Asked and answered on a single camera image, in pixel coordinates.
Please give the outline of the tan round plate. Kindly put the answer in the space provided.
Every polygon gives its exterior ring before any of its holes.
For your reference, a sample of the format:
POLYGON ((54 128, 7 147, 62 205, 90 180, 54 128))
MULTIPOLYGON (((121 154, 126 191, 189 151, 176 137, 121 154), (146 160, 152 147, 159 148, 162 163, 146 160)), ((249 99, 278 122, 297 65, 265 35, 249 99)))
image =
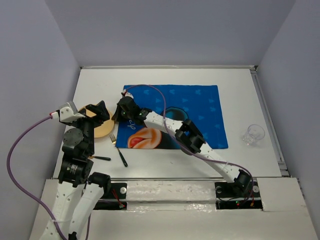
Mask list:
MULTIPOLYGON (((95 128, 91 128, 93 130, 93 136, 95 139, 97 138, 103 138, 109 135, 115 126, 115 122, 112 120, 112 113, 106 108, 106 111, 109 115, 109 119, 104 121, 102 125, 97 126, 95 128)), ((83 106, 79 112, 83 115, 86 115, 90 118, 95 117, 97 114, 89 110, 86 106, 83 106)))

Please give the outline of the gold fork dark handle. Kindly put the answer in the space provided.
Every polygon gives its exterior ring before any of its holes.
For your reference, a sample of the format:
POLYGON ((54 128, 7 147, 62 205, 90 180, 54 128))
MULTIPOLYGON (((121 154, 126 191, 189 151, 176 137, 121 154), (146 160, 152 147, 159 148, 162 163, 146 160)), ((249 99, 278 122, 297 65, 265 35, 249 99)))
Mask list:
POLYGON ((128 167, 128 163, 127 163, 125 157, 123 156, 121 150, 116 146, 117 140, 116 140, 115 135, 113 133, 110 133, 109 138, 110 138, 112 144, 114 145, 114 147, 117 149, 118 154, 119 154, 119 156, 121 158, 121 161, 122 161, 123 165, 127 168, 128 167))

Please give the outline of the gold knife dark handle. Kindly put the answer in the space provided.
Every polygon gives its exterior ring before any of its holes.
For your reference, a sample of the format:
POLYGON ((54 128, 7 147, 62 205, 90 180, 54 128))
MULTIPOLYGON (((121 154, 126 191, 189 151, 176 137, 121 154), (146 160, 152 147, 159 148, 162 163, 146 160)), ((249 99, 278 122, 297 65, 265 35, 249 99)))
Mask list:
POLYGON ((104 157, 104 156, 90 156, 89 159, 98 159, 103 161, 111 161, 110 157, 104 157))

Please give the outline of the blue Mickey placemat cloth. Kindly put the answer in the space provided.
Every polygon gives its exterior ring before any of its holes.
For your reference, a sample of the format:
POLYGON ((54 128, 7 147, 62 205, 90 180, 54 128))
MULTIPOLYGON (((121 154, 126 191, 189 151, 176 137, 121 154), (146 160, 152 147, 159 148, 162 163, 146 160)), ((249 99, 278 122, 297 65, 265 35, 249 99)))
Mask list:
MULTIPOLYGON (((190 119, 213 149, 229 147, 224 127, 219 90, 216 85, 124 86, 135 103, 177 121, 190 119)), ((137 125, 132 120, 118 125, 116 146, 127 149, 177 150, 168 134, 137 125)))

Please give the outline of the clear plastic cup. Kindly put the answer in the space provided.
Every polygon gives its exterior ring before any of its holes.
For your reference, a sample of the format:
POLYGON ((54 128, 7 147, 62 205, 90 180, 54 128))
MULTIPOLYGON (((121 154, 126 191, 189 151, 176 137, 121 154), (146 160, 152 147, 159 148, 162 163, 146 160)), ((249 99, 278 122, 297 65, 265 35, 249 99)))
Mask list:
POLYGON ((242 141, 248 146, 256 145, 265 137, 265 130, 258 124, 251 124, 242 135, 242 141))

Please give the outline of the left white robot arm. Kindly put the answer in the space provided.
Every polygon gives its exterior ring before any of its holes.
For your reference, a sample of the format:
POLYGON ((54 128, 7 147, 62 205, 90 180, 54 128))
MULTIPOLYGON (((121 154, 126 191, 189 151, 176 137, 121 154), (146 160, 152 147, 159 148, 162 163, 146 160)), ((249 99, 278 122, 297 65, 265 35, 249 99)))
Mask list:
POLYGON ((100 198, 110 194, 109 175, 91 173, 95 153, 94 129, 110 119, 105 102, 77 110, 73 101, 57 111, 58 120, 70 128, 62 141, 62 162, 57 192, 42 240, 78 240, 100 198))

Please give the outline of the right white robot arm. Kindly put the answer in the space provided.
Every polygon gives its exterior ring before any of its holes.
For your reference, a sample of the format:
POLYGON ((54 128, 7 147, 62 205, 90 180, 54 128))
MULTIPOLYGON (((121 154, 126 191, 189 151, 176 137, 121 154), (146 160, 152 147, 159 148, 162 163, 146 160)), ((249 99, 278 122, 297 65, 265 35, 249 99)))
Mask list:
POLYGON ((145 130, 168 134, 184 153, 205 161, 219 173, 230 185, 235 196, 249 198, 253 194, 254 181, 251 173, 243 166, 221 160, 192 120, 173 120, 148 108, 140 108, 129 96, 119 100, 112 119, 118 123, 132 121, 135 125, 143 126, 145 130))

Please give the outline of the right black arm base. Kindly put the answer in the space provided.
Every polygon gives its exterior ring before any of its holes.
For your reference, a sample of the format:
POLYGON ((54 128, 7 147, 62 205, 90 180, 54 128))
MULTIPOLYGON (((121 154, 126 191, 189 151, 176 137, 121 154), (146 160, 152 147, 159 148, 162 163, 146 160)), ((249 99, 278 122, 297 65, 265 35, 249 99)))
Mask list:
POLYGON ((245 193, 235 193, 231 184, 215 182, 215 206, 217 210, 263 209, 260 188, 255 180, 245 193))

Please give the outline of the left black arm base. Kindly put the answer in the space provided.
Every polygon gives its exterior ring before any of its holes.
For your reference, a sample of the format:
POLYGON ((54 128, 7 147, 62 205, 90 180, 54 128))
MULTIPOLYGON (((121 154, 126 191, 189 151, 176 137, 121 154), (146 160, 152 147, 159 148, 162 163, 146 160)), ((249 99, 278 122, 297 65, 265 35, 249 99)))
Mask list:
POLYGON ((103 196, 96 203, 94 210, 104 211, 122 211, 127 209, 127 183, 126 182, 112 182, 108 193, 103 196))

